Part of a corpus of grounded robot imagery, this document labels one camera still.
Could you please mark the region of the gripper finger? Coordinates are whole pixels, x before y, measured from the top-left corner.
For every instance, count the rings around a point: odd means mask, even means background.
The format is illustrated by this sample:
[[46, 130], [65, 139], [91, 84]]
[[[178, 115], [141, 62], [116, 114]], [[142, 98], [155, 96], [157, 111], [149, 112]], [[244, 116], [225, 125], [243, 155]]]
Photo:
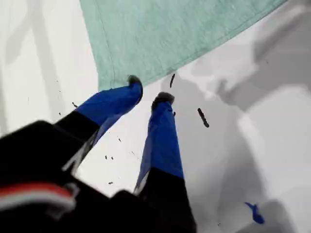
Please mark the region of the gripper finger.
[[173, 95], [160, 92], [152, 103], [135, 193], [153, 212], [155, 232], [194, 233], [173, 102]]
[[128, 77], [128, 85], [100, 91], [55, 123], [62, 133], [55, 155], [69, 159], [83, 145], [90, 151], [100, 138], [142, 99], [143, 86], [135, 75]]

